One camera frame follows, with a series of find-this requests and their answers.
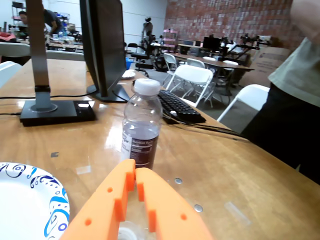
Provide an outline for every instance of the brick wall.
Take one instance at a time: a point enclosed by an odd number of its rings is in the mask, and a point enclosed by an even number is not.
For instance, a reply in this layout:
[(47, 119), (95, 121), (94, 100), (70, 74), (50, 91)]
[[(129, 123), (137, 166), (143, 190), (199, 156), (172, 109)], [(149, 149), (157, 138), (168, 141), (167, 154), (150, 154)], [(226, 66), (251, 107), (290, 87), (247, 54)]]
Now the brick wall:
[(248, 33), (273, 36), (279, 47), (294, 50), (304, 36), (291, 24), (293, 0), (168, 0), (165, 28), (178, 31), (179, 39), (203, 41), (228, 37), (240, 42)]

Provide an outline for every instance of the monitor screen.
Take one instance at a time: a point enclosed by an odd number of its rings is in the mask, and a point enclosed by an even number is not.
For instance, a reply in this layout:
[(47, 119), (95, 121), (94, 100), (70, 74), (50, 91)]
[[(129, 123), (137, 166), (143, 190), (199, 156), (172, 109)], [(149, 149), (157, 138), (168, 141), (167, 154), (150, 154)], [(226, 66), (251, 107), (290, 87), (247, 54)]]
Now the monitor screen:
[(102, 97), (126, 71), (122, 3), (120, 0), (80, 0), (84, 59)]
[(221, 46), (221, 39), (216, 37), (205, 37), (203, 40), (203, 48), (217, 50)]

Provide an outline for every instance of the power cord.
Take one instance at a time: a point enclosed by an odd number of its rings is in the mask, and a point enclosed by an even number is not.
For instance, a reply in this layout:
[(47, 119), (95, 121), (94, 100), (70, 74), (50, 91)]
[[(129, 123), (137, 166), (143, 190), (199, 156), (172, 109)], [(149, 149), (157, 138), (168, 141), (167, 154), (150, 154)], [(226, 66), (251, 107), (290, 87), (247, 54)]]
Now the power cord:
[(176, 123), (178, 123), (180, 125), (183, 125), (185, 127), (203, 129), (203, 130), (212, 131), (212, 132), (216, 132), (216, 133), (233, 135), (233, 136), (245, 139), (245, 137), (243, 137), (241, 134), (239, 134), (239, 133), (237, 133), (235, 131), (226, 129), (226, 128), (222, 128), (222, 127), (218, 127), (218, 126), (209, 126), (209, 125), (202, 125), (202, 124), (197, 124), (197, 123), (179, 121), (179, 120), (177, 120), (177, 119), (175, 119), (175, 118), (173, 118), (173, 117), (171, 117), (171, 116), (169, 116), (169, 115), (167, 115), (165, 113), (163, 115), (166, 118), (169, 118), (169, 119), (175, 121)]
[(16, 112), (16, 113), (0, 113), (0, 115), (20, 116), (20, 115), (21, 115), (21, 112)]
[[(50, 98), (80, 98), (86, 97), (91, 94), (95, 94), (97, 91), (82, 94), (82, 95), (55, 95), (51, 96)], [(35, 96), (0, 96), (0, 99), (35, 99)]]

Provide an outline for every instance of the table surface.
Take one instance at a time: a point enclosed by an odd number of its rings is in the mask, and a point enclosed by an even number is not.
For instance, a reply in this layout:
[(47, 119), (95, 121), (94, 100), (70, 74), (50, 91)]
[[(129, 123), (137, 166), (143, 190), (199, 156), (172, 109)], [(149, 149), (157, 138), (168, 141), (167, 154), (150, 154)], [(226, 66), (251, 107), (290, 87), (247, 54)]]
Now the table surface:
[(187, 44), (178, 44), (178, 46), (193, 48), (193, 49), (203, 49), (202, 46), (193, 46), (193, 45), (187, 45)]
[[(29, 40), (19, 40), (21, 44), (30, 44)], [(71, 43), (58, 43), (58, 42), (50, 42), (50, 47), (56, 48), (70, 48), (70, 49), (84, 49), (82, 44), (71, 44)]]
[[(48, 70), (52, 95), (83, 94), (92, 84), (85, 62), (49, 59)], [(132, 81), (122, 83), (131, 96)], [(34, 96), (30, 61), (0, 96)], [(21, 99), (1, 100), (0, 113), (19, 112), (23, 105)], [(0, 116), (1, 160), (53, 174), (66, 189), (72, 220), (119, 163), (124, 107), (95, 100), (97, 121), (38, 127)], [(202, 115), (208, 124), (223, 127)], [(203, 207), (199, 214), (216, 240), (320, 239), (320, 186), (246, 140), (163, 124), (153, 170), (192, 206)], [(136, 191), (129, 194), (126, 219), (141, 226), (147, 239), (156, 238), (145, 229), (144, 203)]]
[(195, 60), (199, 60), (201, 62), (204, 62), (205, 64), (208, 64), (208, 65), (211, 65), (214, 67), (227, 68), (227, 69), (239, 69), (239, 70), (244, 70), (244, 71), (248, 71), (248, 72), (255, 70), (254, 68), (251, 68), (251, 67), (233, 65), (230, 63), (224, 63), (223, 61), (211, 61), (211, 60), (204, 59), (203, 57), (199, 57), (199, 56), (191, 56), (191, 55), (185, 55), (185, 54), (179, 54), (179, 53), (171, 53), (171, 54), (178, 59), (182, 59), (182, 60), (195, 59)]

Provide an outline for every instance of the cardboard box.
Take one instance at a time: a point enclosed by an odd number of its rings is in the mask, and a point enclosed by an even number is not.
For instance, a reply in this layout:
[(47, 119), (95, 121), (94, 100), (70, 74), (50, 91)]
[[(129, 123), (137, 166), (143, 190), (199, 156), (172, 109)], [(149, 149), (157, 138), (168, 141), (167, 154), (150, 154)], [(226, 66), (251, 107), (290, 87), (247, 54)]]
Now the cardboard box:
[(261, 48), (250, 66), (254, 70), (245, 73), (239, 84), (243, 87), (251, 84), (270, 87), (268, 76), (289, 57), (290, 52), (289, 49), (279, 47)]

